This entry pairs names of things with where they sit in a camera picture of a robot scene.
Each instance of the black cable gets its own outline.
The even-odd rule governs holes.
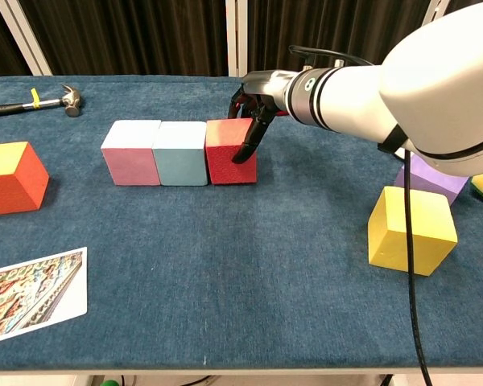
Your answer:
[[[393,376],[394,374],[386,374],[380,386],[389,386]]]
[[[200,384],[204,382],[205,380],[208,380],[212,376],[205,376],[204,378],[200,378],[199,380],[194,380],[193,382],[190,382],[189,384],[181,384],[180,386],[193,386],[194,384]]]
[[[432,386],[429,372],[427,371],[426,360],[420,342],[419,321],[417,320],[417,305],[415,301],[415,262],[413,260],[413,231],[411,229],[411,201],[410,201],[410,151],[404,151],[404,211],[406,214],[406,244],[408,255],[408,289],[410,293],[410,316],[411,329],[413,330],[413,340],[415,350],[420,365],[420,371],[424,377],[426,386]]]
[[[344,52],[325,50],[323,48],[312,48],[312,47],[291,45],[290,47],[288,47],[288,51],[292,54],[298,54],[306,59],[308,58],[308,54],[334,56],[335,58],[348,60],[355,64],[359,64],[361,66],[373,66],[373,64],[370,63],[368,60],[365,60],[358,56],[345,54]]]

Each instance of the floor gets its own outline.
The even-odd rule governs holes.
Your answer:
[[[0,386],[89,386],[86,376],[0,376]],[[106,376],[118,380],[119,376]],[[200,376],[126,376],[126,386],[179,386]],[[483,375],[432,375],[434,386],[483,386]],[[379,386],[378,376],[219,376],[197,386]],[[394,386],[424,386],[421,375],[398,375]]]

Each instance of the pink block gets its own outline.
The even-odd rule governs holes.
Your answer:
[[[161,185],[154,145],[161,121],[115,121],[101,150],[116,185]]]
[[[251,122],[250,118],[207,122],[206,155],[211,183],[255,183],[258,180],[256,153],[242,164],[232,161]]]
[[[418,155],[411,155],[411,189],[445,195],[449,205],[451,205],[460,194],[467,180],[467,177],[456,177],[440,173],[429,166]],[[404,166],[397,174],[394,185],[396,187],[404,187]]]
[[[161,185],[152,149],[102,149],[115,185]]]

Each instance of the purple block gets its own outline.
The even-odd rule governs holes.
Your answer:
[[[463,189],[468,177],[445,175],[425,163],[418,155],[411,155],[411,189],[439,193],[448,198],[449,205]],[[404,187],[404,166],[397,174],[394,185]]]

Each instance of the green object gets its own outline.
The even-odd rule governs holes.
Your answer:
[[[102,382],[100,386],[120,386],[120,384],[116,380],[107,380],[106,382]]]

